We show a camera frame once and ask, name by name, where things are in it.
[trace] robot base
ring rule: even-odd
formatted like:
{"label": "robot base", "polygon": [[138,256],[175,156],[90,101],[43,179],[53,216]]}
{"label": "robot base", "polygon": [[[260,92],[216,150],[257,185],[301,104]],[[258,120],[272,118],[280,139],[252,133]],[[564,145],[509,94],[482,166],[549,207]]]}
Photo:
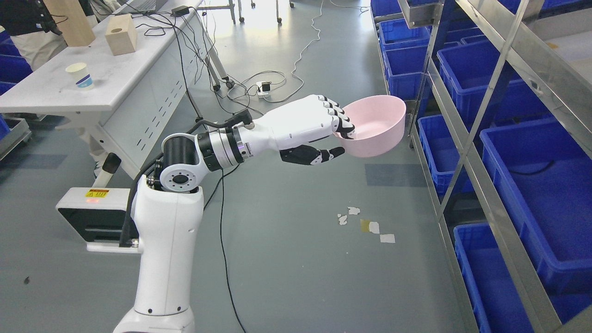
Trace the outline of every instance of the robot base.
{"label": "robot base", "polygon": [[113,333],[195,333],[195,317],[191,308],[169,316],[149,316],[130,310]]}

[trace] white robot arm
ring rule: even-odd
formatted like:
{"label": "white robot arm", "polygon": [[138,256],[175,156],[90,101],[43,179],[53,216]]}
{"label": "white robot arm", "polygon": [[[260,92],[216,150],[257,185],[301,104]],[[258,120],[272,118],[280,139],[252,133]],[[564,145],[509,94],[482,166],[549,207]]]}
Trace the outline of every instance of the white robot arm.
{"label": "white robot arm", "polygon": [[242,111],[224,124],[205,123],[216,129],[165,138],[154,175],[136,178],[137,192],[130,192],[129,203],[134,204],[128,208],[120,246],[137,246],[142,253],[140,277],[134,307],[114,333],[195,332],[189,293],[204,208],[199,185],[206,174],[265,150],[278,151],[285,162],[317,165],[345,150],[318,150],[305,143],[333,133],[354,135],[354,125],[343,110],[322,95],[285,104],[256,120]]}

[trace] pink bowl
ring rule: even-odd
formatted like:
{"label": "pink bowl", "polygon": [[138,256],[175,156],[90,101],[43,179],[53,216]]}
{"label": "pink bowl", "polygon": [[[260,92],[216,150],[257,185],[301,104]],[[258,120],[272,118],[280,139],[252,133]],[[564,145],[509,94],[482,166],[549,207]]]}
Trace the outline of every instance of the pink bowl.
{"label": "pink bowl", "polygon": [[352,140],[335,134],[345,152],[355,157],[374,157],[390,151],[405,132],[405,102],[398,97],[377,95],[357,100],[343,108],[356,126]]}

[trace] white cup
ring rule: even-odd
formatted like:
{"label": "white cup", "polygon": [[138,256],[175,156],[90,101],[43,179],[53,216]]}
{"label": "white cup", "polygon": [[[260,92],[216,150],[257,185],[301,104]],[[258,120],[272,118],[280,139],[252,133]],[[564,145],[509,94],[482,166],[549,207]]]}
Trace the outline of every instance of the white cup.
{"label": "white cup", "polygon": [[70,73],[76,86],[82,90],[90,90],[95,85],[92,83],[91,75],[88,73],[86,63],[78,62],[66,67],[66,72]]}

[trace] gray floor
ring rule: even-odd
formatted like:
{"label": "gray floor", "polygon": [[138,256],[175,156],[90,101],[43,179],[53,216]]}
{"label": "gray floor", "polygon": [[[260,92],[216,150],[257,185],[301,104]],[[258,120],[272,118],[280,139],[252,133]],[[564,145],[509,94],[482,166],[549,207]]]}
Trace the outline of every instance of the gray floor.
{"label": "gray floor", "polygon": [[[278,26],[273,2],[251,9],[245,1],[244,24],[232,25],[228,11],[216,11],[207,15],[208,28],[213,32],[215,17],[216,46],[235,78],[268,69],[289,73],[316,36],[310,23],[319,5],[302,0],[290,9],[282,0]],[[296,98],[326,94],[345,105],[385,92],[368,12],[324,1],[316,26],[321,41],[299,63],[306,84]],[[297,85],[288,78],[271,98]],[[202,79],[192,90],[199,108],[206,118],[226,119],[208,86]],[[276,105],[253,100],[252,106],[268,111]],[[182,101],[165,132],[185,130],[191,117]],[[134,302],[139,257],[86,252],[54,210],[68,188],[92,184],[94,165],[74,132],[52,130],[59,121],[48,117],[34,126],[32,141],[0,164],[0,332],[110,332]],[[337,144],[335,138],[318,143]],[[206,193],[219,176],[205,179]],[[230,284],[248,332],[462,331],[419,160],[407,142],[377,158],[341,156],[315,167],[285,164],[268,153],[226,179]],[[129,187],[131,180],[119,172],[111,185]],[[221,198],[218,193],[205,211],[195,250],[191,299],[198,332],[240,332],[218,238]],[[339,225],[337,214],[347,206],[361,213]],[[360,218],[379,222],[396,243],[361,232]]]}

